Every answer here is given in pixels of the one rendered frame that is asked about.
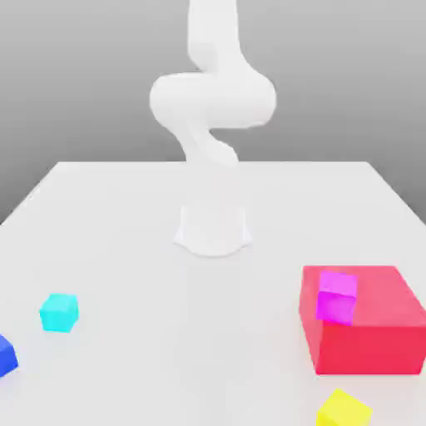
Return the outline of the small yellow cube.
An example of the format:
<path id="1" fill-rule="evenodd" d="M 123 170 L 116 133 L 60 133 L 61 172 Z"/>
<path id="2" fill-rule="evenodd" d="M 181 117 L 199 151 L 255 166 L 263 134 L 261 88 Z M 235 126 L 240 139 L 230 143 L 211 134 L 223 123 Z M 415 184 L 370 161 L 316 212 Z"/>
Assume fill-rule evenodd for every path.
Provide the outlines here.
<path id="1" fill-rule="evenodd" d="M 341 389 L 320 407 L 315 426 L 369 426 L 372 409 Z"/>

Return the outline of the small magenta cube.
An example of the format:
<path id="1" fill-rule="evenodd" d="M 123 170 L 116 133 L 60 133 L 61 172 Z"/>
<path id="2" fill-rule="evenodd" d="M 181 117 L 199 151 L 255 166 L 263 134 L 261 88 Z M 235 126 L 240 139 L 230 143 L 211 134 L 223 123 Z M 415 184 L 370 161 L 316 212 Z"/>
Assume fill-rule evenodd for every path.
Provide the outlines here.
<path id="1" fill-rule="evenodd" d="M 321 271 L 315 318 L 352 325 L 357 301 L 358 280 L 354 275 Z"/>

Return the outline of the large red box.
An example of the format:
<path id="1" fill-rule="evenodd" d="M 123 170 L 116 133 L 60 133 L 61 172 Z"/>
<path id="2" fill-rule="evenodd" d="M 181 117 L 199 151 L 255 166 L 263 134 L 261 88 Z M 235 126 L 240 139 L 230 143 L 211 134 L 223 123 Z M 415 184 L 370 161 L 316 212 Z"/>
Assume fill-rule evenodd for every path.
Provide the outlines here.
<path id="1" fill-rule="evenodd" d="M 358 281 L 353 324 L 316 318 L 320 273 Z M 317 374 L 419 374 L 426 359 L 426 309 L 392 265 L 306 265 L 300 319 Z"/>

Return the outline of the small cyan cube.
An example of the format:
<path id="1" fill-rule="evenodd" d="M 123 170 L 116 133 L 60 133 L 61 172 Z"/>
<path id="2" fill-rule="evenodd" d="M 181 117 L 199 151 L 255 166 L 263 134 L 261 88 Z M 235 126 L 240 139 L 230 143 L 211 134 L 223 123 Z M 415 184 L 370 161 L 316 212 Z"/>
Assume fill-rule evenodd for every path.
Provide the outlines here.
<path id="1" fill-rule="evenodd" d="M 45 331 L 70 333 L 79 318 L 77 297 L 52 293 L 42 304 L 39 314 Z"/>

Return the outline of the small blue cube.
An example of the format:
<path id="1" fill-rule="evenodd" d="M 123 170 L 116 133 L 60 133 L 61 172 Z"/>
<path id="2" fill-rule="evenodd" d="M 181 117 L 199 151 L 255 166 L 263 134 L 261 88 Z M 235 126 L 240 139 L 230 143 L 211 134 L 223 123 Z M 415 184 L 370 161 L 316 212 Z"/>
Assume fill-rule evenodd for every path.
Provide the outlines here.
<path id="1" fill-rule="evenodd" d="M 0 378 L 18 367 L 13 345 L 0 334 Z"/>

